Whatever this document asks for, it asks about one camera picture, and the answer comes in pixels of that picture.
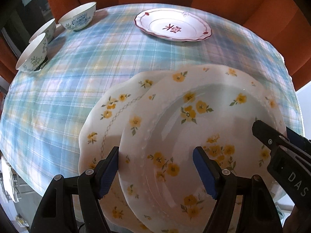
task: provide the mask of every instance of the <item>red-rimmed plate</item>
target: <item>red-rimmed plate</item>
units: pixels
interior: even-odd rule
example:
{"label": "red-rimmed plate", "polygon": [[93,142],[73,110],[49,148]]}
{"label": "red-rimmed plate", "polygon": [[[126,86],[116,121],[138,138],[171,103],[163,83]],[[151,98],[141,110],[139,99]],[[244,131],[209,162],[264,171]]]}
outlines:
{"label": "red-rimmed plate", "polygon": [[136,16],[135,24],[150,35],[170,41],[200,41],[212,35],[212,29],[207,22],[183,10],[145,10]]}

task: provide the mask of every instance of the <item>orange chair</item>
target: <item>orange chair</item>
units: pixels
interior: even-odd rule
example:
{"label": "orange chair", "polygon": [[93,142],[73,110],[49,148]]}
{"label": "orange chair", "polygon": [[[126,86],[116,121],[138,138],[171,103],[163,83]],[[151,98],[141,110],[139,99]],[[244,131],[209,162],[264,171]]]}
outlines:
{"label": "orange chair", "polygon": [[311,26],[293,0],[48,0],[56,20],[76,6],[171,3],[204,10],[252,30],[284,56],[295,89],[311,80]]}

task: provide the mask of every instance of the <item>tablecloth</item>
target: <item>tablecloth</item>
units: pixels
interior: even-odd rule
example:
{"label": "tablecloth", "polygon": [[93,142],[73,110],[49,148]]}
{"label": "tablecloth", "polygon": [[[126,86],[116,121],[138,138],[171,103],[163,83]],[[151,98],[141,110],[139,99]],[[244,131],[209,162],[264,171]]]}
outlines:
{"label": "tablecloth", "polygon": [[[213,30],[200,42],[170,42],[134,24],[146,9],[185,10]],[[96,11],[78,32],[58,27],[49,62],[39,72],[18,72],[0,121],[0,149],[16,172],[43,195],[56,174],[78,175],[80,130],[111,86],[149,70],[187,64],[225,64],[245,71],[273,91],[286,125],[303,134],[291,78],[279,52],[250,30],[216,15],[168,4],[128,4]]]}

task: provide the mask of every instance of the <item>floral plate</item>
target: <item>floral plate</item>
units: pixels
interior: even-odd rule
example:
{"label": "floral plate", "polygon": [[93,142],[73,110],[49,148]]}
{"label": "floral plate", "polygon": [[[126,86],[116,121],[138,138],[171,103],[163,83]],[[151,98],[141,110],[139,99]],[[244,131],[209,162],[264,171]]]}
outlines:
{"label": "floral plate", "polygon": [[[270,151],[252,135],[257,119],[286,134],[271,93],[242,71],[208,64],[164,77],[133,108],[122,133],[119,180],[136,217],[154,233],[203,231],[215,201],[192,161],[196,146],[237,176],[259,174],[275,196]],[[240,206],[238,197],[229,232]]]}
{"label": "floral plate", "polygon": [[142,31],[170,41],[200,41],[212,35],[207,22],[183,10],[149,9],[139,13],[134,21]]}
{"label": "floral plate", "polygon": [[[105,92],[89,113],[79,135],[79,174],[86,169],[95,168],[99,160],[108,156],[113,146],[119,146],[125,120],[128,119],[133,106],[156,82],[172,73],[172,71],[142,72]],[[153,98],[153,95],[148,95],[150,101]],[[122,163],[129,164],[132,159],[125,157],[126,160]],[[114,178],[109,193],[100,200],[100,206],[105,217],[112,223],[133,232],[150,232],[127,205],[118,175]]]}

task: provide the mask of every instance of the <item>blue floral bowl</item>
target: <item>blue floral bowl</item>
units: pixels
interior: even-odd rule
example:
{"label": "blue floral bowl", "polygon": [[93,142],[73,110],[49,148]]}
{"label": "blue floral bowl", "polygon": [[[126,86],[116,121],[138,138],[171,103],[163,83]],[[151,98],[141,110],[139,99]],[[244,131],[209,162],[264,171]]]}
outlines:
{"label": "blue floral bowl", "polygon": [[89,2],[63,15],[59,23],[68,30],[80,30],[87,26],[94,16],[96,10],[96,2]]}
{"label": "blue floral bowl", "polygon": [[47,60],[47,52],[48,40],[44,32],[26,47],[17,61],[16,69],[23,72],[38,71]]}

